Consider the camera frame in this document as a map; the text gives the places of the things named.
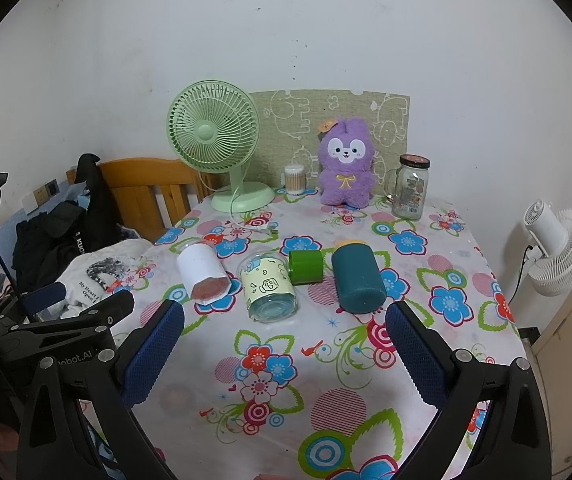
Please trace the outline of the green cartoon plastic cup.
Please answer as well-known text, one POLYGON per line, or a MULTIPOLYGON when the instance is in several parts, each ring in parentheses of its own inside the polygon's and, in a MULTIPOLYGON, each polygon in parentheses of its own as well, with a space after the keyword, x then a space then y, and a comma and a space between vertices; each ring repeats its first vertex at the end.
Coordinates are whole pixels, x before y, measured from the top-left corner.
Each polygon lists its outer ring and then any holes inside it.
POLYGON ((239 264, 238 278, 245 295, 249 318, 274 323, 290 318, 298 310, 295 288, 286 260, 275 252, 256 252, 239 264))

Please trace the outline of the white paper sleeve cup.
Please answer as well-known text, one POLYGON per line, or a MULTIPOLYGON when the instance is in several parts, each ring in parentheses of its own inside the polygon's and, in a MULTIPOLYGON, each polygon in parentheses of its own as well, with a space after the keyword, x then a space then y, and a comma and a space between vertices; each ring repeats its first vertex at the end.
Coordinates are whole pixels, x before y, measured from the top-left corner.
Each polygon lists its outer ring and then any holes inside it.
POLYGON ((179 246, 176 266, 189 298, 198 304, 212 304, 231 288, 231 279, 215 249, 202 240, 179 246))

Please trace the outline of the small green cup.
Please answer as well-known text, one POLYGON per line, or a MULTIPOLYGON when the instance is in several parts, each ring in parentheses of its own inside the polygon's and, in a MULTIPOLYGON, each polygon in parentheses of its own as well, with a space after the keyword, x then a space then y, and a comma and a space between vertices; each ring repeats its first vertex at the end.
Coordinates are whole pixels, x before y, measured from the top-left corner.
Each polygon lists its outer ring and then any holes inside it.
POLYGON ((292 284, 308 285, 324 279, 324 256, 320 250, 291 250, 288 273, 292 284))

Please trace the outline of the white printed tote bag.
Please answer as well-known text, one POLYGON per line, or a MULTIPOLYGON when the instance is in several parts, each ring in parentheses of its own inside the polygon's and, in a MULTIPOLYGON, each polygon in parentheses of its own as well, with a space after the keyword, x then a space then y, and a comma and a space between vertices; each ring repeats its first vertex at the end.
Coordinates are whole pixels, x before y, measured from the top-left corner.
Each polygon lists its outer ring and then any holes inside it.
POLYGON ((74 258, 57 278, 65 288, 60 318, 73 318, 110 295, 151 247, 149 240, 129 238, 74 258))

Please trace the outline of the black bag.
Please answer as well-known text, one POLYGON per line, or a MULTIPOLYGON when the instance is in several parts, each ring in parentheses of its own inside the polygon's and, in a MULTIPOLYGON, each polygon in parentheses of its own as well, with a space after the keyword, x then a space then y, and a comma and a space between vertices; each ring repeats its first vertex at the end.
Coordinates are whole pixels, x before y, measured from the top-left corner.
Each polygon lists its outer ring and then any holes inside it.
POLYGON ((75 181, 89 192, 87 207, 64 200, 16 225, 12 268, 21 294, 57 281, 74 258, 122 240, 122 217, 98 162, 97 155, 84 154, 76 165, 75 181))

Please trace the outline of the dark teal bottle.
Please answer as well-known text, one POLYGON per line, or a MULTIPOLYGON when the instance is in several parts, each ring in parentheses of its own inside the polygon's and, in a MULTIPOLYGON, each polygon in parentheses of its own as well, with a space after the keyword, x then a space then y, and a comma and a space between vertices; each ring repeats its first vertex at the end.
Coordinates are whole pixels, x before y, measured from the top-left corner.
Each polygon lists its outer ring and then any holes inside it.
POLYGON ((331 256, 339 306, 352 314, 373 313, 387 298, 374 252, 359 240, 336 247, 331 256))

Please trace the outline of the floral tablecloth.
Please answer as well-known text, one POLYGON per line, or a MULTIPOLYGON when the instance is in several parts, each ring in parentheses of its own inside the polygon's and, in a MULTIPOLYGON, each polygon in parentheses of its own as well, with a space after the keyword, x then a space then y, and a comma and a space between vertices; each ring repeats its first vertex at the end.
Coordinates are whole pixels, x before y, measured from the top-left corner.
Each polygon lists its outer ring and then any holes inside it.
POLYGON ((185 327, 135 414, 181 479, 389 479, 435 411, 423 403, 385 328, 382 311, 351 314, 333 273, 295 291, 298 310, 274 323, 249 318, 239 264, 256 252, 343 242, 373 249, 389 301, 403 300, 454 349, 507 364, 524 352, 501 287, 455 207, 429 200, 419 220, 394 217, 376 197, 364 209, 325 206, 316 192, 278 192, 269 205, 228 216, 202 204, 141 256, 119 290, 134 311, 112 330, 122 341, 164 300, 179 302, 185 327), (277 234, 231 224, 270 223, 277 234), (189 298, 179 246, 211 245, 231 279, 212 304, 189 298))

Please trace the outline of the wooden chair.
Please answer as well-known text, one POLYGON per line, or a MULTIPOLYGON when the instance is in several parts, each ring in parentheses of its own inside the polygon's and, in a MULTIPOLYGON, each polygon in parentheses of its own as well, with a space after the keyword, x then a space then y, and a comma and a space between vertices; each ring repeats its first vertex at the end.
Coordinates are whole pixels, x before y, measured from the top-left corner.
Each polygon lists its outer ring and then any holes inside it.
POLYGON ((189 195, 199 203, 221 179, 199 174, 178 159, 135 157, 103 162, 95 154, 80 156, 66 172, 69 183, 85 183, 89 212, 102 221, 133 229, 150 242, 191 212, 189 195))

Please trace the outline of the white fan power plug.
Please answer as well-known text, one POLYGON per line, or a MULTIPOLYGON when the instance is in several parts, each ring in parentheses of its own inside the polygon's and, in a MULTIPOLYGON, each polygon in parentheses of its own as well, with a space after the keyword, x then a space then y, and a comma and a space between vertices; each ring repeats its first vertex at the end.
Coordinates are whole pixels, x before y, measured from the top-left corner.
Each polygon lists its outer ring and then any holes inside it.
POLYGON ((261 226, 251 226, 250 224, 244 224, 231 220, 231 224, 238 229, 250 231, 251 233, 266 233, 266 234, 277 234, 278 229, 276 226, 272 226, 270 223, 262 224, 261 226))

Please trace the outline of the glass mason jar mug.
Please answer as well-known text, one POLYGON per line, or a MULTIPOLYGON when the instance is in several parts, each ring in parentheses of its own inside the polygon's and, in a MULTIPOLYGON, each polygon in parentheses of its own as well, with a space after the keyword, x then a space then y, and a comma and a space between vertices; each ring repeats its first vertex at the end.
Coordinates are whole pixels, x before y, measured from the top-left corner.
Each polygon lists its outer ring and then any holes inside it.
POLYGON ((402 154, 399 167, 388 172, 385 192, 395 216, 412 221, 420 219, 426 200, 429 168, 428 158, 402 154))

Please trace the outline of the white standing fan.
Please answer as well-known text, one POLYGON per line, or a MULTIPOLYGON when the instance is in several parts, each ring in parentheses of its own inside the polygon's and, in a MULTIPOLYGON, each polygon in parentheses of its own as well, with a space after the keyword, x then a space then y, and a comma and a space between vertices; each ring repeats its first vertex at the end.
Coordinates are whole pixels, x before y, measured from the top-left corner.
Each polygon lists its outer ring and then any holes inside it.
POLYGON ((534 290, 544 297, 572 289, 572 208, 554 211, 536 200, 525 211, 524 228, 534 245, 526 252, 526 270, 534 290))

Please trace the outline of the cotton swab container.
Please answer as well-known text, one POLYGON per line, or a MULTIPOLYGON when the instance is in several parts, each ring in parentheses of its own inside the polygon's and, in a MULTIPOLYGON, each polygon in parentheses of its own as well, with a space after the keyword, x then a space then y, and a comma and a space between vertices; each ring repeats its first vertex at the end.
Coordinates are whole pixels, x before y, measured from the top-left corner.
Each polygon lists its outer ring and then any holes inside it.
POLYGON ((307 175, 305 168, 300 164, 290 164, 284 166, 285 190, 288 195, 301 195, 305 192, 307 175))

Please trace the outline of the purple plush rabbit toy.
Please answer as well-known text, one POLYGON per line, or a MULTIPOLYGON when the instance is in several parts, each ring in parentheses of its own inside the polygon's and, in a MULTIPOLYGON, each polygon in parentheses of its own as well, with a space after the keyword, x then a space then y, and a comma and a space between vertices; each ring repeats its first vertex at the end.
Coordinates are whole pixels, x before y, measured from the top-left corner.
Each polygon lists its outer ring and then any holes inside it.
POLYGON ((317 182, 321 202, 363 209, 375 187, 375 149, 362 118, 329 119, 319 127, 317 182))

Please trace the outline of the green cartoon foam mat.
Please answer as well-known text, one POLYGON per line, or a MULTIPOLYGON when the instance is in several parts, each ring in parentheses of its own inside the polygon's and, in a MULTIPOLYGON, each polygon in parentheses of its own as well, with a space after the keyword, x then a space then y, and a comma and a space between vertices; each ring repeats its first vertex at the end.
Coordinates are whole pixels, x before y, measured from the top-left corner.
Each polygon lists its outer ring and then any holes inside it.
POLYGON ((248 162, 246 178, 279 188, 283 168, 304 167, 307 185, 316 186, 321 172, 317 149, 320 125, 328 119, 365 120, 375 155, 374 192, 381 194, 386 177, 407 152, 411 98, 388 92, 354 93, 338 89, 271 90, 251 94, 260 118, 260 136, 248 162))

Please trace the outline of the wall power socket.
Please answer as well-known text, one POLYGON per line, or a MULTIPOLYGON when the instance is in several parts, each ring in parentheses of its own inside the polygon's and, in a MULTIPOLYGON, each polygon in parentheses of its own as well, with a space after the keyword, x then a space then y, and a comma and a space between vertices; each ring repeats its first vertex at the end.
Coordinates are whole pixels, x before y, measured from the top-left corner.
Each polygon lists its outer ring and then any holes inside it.
POLYGON ((36 190, 33 191, 36 205, 40 207, 46 204, 48 200, 56 196, 59 192, 60 188, 57 180, 50 180, 49 182, 45 183, 39 188, 36 188, 36 190))

